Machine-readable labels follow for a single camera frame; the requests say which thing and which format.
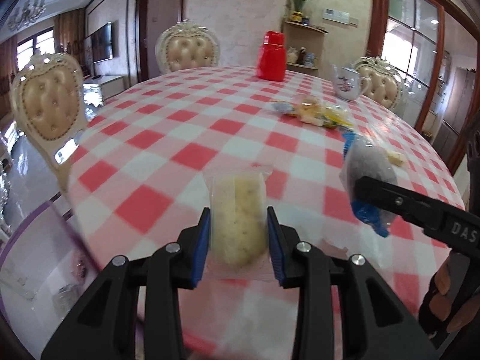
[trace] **metal bolt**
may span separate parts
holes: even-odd
[[[311,251],[311,245],[308,242],[299,242],[297,244],[297,250],[302,251],[303,253],[308,253]]]
[[[165,250],[168,252],[168,253],[177,253],[180,251],[180,245],[177,244],[176,242],[172,242],[171,244],[168,244],[166,247],[165,247]]]
[[[122,256],[121,254],[118,256],[115,256],[112,259],[112,264],[115,266],[123,266],[123,264],[126,262],[127,262],[127,258],[125,256]]]
[[[363,266],[365,263],[365,257],[363,257],[361,254],[354,254],[352,256],[352,263],[354,263],[356,266]]]

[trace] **brown curtain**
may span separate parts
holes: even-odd
[[[0,118],[10,112],[10,84],[18,72],[17,36],[0,44]]]
[[[85,8],[61,13],[54,18],[53,37],[55,50],[63,47],[76,58],[79,64],[85,64]]]

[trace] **television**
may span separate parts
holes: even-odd
[[[111,21],[90,35],[90,39],[92,41],[93,63],[113,58]]]

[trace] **red bottle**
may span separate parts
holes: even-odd
[[[287,69],[285,38],[281,32],[267,31],[263,45],[258,52],[258,78],[269,81],[283,81]]]

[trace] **red and white tablecloth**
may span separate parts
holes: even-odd
[[[381,238],[353,216],[338,177],[341,134],[280,115],[268,103],[299,93],[349,109],[357,131],[381,132],[387,148],[409,160],[395,168],[400,186],[463,206],[432,147],[366,97],[343,102],[330,82],[291,71],[284,82],[270,82],[252,67],[182,70],[120,94],[82,136],[69,195],[93,257],[105,266],[117,254],[145,257],[176,240],[209,206],[205,169],[271,164],[268,203],[280,223],[312,244],[324,239],[365,255],[415,313],[448,249],[401,218]],[[203,280],[180,298],[190,347],[216,358],[290,358],[296,290],[275,281]]]

